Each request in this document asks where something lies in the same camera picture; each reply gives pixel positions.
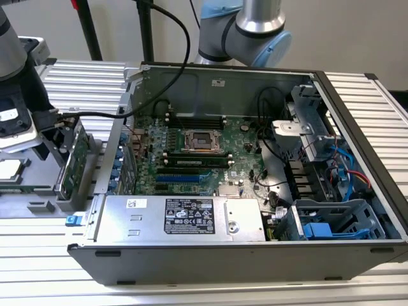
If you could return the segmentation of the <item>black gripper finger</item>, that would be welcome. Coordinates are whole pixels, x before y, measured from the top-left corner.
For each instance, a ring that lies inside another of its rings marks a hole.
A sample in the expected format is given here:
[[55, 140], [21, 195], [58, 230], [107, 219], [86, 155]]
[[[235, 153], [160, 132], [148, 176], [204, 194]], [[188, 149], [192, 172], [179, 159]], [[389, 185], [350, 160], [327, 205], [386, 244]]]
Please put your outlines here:
[[75, 129], [78, 124], [78, 117], [60, 115], [58, 117], [57, 147], [59, 150], [68, 150], [75, 137]]

